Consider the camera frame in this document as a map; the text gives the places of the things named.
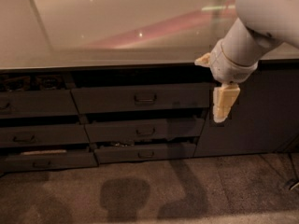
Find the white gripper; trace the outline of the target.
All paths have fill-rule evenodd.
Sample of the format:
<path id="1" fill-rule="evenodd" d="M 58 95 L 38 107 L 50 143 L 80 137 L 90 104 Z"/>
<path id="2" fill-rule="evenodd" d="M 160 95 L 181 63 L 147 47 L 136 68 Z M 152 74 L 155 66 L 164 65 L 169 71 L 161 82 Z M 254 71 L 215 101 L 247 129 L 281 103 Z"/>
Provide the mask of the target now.
<path id="1" fill-rule="evenodd" d="M 234 105 L 242 83 L 257 69 L 258 63 L 251 66 L 242 66 L 226 57 L 222 48 L 222 39 L 219 40 L 211 51 L 194 61 L 197 66 L 209 68 L 215 80 L 222 83 L 213 90 L 213 119 L 216 123 L 224 122 Z"/>

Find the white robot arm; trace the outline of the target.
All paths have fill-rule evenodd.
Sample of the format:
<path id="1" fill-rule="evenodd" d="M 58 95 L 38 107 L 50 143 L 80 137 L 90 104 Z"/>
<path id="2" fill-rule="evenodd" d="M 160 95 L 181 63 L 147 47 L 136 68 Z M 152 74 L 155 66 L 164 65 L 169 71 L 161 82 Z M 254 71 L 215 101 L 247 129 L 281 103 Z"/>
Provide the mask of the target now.
<path id="1" fill-rule="evenodd" d="M 213 119 L 225 121 L 239 84 L 258 61 L 283 43 L 299 48 L 299 0 L 235 0 L 237 19 L 212 51 L 195 60 L 210 69 L 220 86 L 213 91 Z"/>

